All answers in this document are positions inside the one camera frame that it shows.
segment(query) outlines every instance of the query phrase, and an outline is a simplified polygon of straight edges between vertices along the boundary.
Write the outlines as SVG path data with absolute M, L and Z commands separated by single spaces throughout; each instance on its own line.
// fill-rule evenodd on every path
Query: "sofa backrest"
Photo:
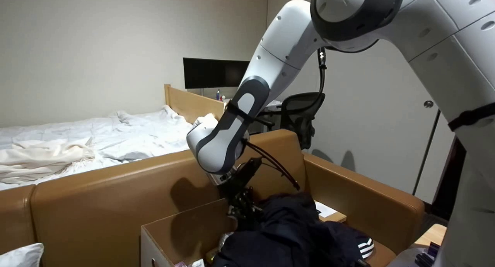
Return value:
M 35 243 L 30 197 L 34 185 L 0 191 L 0 255 Z
M 278 130 L 251 142 L 277 158 L 305 184 L 297 136 Z M 257 153 L 249 148 L 238 163 Z M 261 198 L 295 192 L 276 170 L 262 165 L 250 185 Z M 138 266 L 141 225 L 219 199 L 190 151 L 94 170 L 39 184 L 32 194 L 43 266 Z

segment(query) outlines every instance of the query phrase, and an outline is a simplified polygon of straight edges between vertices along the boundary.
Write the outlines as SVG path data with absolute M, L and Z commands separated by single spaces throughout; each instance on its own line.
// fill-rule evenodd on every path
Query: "pillow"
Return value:
M 0 255 L 0 267 L 39 267 L 44 246 L 32 244 Z

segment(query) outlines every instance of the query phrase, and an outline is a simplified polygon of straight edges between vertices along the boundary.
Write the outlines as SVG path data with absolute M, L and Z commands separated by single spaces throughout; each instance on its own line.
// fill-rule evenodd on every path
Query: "office chair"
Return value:
M 325 93 L 321 94 L 320 99 L 313 106 L 303 111 L 299 109 L 311 105 L 316 98 L 318 98 L 318 92 L 295 94 L 282 102 L 279 112 L 261 112 L 258 116 L 280 114 L 280 128 L 296 133 L 301 149 L 308 149 L 311 147 L 311 137 L 315 133 L 311 121 L 323 104 Z M 271 131 L 275 125 L 275 123 L 261 117 L 257 117 L 256 121 L 267 126 L 268 131 Z

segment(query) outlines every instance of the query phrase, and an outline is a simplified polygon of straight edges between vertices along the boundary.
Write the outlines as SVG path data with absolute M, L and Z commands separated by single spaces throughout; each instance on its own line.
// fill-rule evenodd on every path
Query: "tan leather sofa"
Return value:
M 423 203 L 300 151 L 294 133 L 251 139 L 274 155 L 305 191 L 346 214 L 347 224 L 375 240 L 368 262 L 384 267 L 415 240 Z M 257 156 L 246 149 L 240 162 Z M 251 185 L 258 198 L 294 192 L 262 165 Z M 190 151 L 0 191 L 0 253 L 43 242 L 44 267 L 138 266 L 140 227 L 219 199 Z

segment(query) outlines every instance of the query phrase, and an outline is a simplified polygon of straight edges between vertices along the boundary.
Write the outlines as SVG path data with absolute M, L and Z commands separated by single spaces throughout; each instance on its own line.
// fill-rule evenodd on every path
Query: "wooden table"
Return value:
M 419 237 L 414 244 L 411 245 L 412 248 L 424 248 L 430 246 L 430 242 L 433 242 L 437 245 L 441 245 L 445 232 L 447 228 L 440 224 L 434 224 L 432 227 L 427 230 L 421 237 Z

